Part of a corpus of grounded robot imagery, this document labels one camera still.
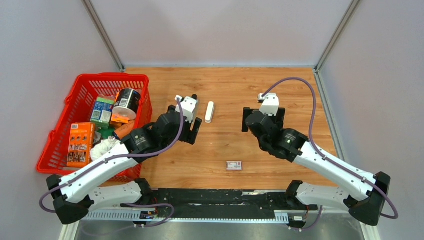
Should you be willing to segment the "white stapler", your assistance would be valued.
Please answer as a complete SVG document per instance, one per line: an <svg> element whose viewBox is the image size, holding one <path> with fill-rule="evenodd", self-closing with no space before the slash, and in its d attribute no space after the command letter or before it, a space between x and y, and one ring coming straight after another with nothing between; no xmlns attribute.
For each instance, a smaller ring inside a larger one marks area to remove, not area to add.
<svg viewBox="0 0 424 240"><path fill-rule="evenodd" d="M205 122L210 124L213 119L213 114L215 110L215 103L213 101L209 101L207 104L206 112L205 112Z"/></svg>

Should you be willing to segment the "red white staple box sleeve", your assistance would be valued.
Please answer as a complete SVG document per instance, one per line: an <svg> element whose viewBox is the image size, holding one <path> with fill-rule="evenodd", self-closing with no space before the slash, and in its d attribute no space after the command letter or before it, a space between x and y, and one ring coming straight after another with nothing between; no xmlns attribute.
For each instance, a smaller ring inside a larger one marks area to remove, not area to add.
<svg viewBox="0 0 424 240"><path fill-rule="evenodd" d="M243 164L241 161L227 161L226 170L227 171L242 171Z"/></svg>

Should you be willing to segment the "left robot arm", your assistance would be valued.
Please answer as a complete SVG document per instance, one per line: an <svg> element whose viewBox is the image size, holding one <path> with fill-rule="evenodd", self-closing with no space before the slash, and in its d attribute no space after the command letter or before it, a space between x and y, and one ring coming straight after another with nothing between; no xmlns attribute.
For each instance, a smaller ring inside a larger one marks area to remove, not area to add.
<svg viewBox="0 0 424 240"><path fill-rule="evenodd" d="M202 120L196 117L198 105L186 101L169 106L156 122L136 128L102 157L82 169L65 176L53 174L46 179L48 194L54 209L40 207L54 213L64 225L83 219L88 213L115 204L148 207L153 194L145 180L111 187L100 185L118 173L135 167L169 150L177 141L193 145Z"/></svg>

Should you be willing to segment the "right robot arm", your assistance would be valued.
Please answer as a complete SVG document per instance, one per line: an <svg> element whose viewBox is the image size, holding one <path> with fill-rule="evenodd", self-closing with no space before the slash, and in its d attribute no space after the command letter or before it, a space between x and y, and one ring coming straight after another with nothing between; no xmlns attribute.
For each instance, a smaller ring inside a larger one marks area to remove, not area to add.
<svg viewBox="0 0 424 240"><path fill-rule="evenodd" d="M314 145L301 132L284 128L285 109L276 116L245 107L242 132L250 131L259 148L277 159L286 160L319 173L336 187L293 180L286 190L285 202L291 209L302 205L320 205L347 211L359 222L377 226L387 203L391 177L380 171L371 173L356 168Z"/></svg>

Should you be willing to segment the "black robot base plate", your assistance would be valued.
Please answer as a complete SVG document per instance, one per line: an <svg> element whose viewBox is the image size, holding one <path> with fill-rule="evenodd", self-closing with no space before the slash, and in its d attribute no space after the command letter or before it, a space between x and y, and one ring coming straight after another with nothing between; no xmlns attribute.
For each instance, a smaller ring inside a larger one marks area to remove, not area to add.
<svg viewBox="0 0 424 240"><path fill-rule="evenodd" d="M147 199L149 205L166 205L157 208L159 217L167 217L171 207L181 218L270 217L272 211L317 209L306 207L283 191L271 190L158 188Z"/></svg>

